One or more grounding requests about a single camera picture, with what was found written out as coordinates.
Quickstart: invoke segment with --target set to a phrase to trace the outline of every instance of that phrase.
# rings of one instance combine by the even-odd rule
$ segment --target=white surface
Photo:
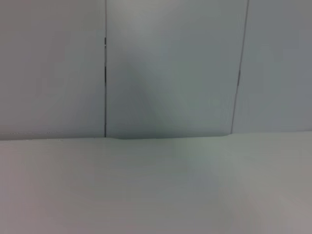
[[[311,141],[2,141],[0,233],[310,234]]]
[[[0,139],[104,135],[104,0],[1,0],[0,34]]]
[[[107,0],[107,134],[231,131],[246,0]]]
[[[235,133],[312,130],[311,9],[250,0]]]

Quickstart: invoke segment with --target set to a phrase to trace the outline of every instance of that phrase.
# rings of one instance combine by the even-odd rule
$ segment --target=vertical gap
[[[249,1],[250,1],[250,0],[247,0],[247,6],[246,6],[246,15],[245,15],[245,24],[244,24],[244,35],[243,35],[243,44],[242,44],[242,50],[241,50],[241,54],[240,54],[240,62],[239,62],[239,71],[238,71],[238,78],[237,78],[237,86],[236,86],[236,93],[235,93],[235,98],[234,98],[234,109],[233,109],[233,116],[232,116],[231,134],[233,133],[234,117],[235,117],[236,102],[237,102],[237,93],[238,93],[238,87],[239,87],[239,83],[240,83],[240,75],[241,75],[242,61],[243,61],[244,48],[245,48],[245,38],[246,38],[246,29],[247,29],[247,19],[248,19]]]
[[[104,102],[104,137],[107,137],[107,0],[105,0],[105,68],[104,68],[104,79],[105,79],[105,102]]]

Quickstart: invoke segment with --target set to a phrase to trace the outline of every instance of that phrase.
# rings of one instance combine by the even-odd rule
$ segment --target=white wall
[[[107,136],[229,134],[245,0],[108,0]]]
[[[311,9],[250,0],[235,133],[312,130]]]
[[[0,2],[0,139],[104,134],[104,0]]]

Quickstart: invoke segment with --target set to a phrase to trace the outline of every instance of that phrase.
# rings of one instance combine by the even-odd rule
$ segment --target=gray wall
[[[107,136],[231,131],[246,0],[107,0]]]
[[[104,134],[104,0],[0,2],[0,139]]]
[[[312,130],[311,9],[250,0],[235,133]]]

